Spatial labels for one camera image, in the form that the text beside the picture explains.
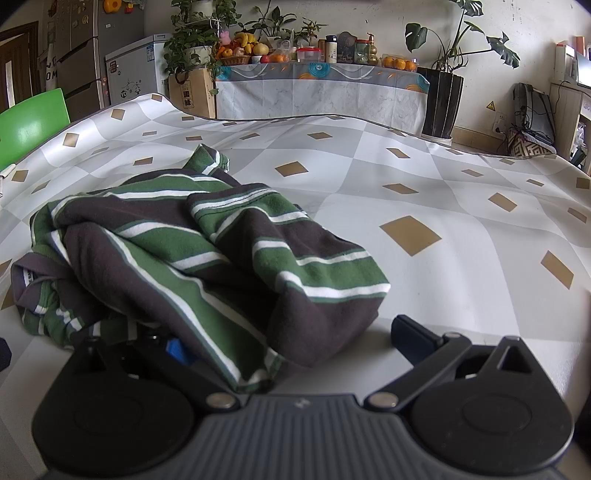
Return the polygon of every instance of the metal screw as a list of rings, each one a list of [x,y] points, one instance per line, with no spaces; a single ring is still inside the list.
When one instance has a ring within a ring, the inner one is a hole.
[[[211,408],[219,408],[227,410],[232,408],[236,403],[236,397],[225,392],[212,393],[207,396],[205,403]]]
[[[398,397],[390,392],[377,392],[370,396],[369,403],[376,408],[392,408],[398,404]]]

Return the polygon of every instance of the striped cloth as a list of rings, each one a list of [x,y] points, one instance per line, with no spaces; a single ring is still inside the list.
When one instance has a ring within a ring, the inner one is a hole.
[[[201,145],[184,168],[39,210],[11,272],[27,330],[75,346],[165,329],[239,392],[342,349],[376,318],[387,279],[363,248],[227,167]]]

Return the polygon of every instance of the fruit basket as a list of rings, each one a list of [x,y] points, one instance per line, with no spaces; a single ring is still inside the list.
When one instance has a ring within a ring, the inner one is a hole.
[[[220,59],[222,64],[226,67],[232,67],[234,65],[248,65],[251,61],[250,55],[243,55],[242,57],[225,57]]]

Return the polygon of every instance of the cardboard box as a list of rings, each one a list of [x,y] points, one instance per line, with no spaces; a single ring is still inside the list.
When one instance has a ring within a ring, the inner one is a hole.
[[[212,77],[208,69],[196,69],[178,74],[179,84],[174,75],[168,77],[170,102],[179,110],[190,115],[216,117]]]

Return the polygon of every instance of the patterned tablecloth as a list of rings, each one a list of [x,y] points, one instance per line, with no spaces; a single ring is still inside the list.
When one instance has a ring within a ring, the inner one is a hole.
[[[350,115],[420,135],[429,83],[418,73],[345,63],[267,63],[224,67],[217,117]]]
[[[69,126],[4,181],[0,337],[13,357],[0,372],[0,478],[44,470],[31,419],[69,357],[27,334],[13,305],[9,269],[31,245],[31,215],[50,200],[180,167],[200,143],[226,154],[239,182],[269,185],[366,248],[392,284],[350,348],[277,392],[364,398],[409,368],[389,337],[392,318],[406,313],[477,343],[521,335],[578,415],[591,378],[587,175],[555,155],[467,154],[356,118],[219,121],[144,95]],[[567,457],[569,480],[591,478],[582,464]]]

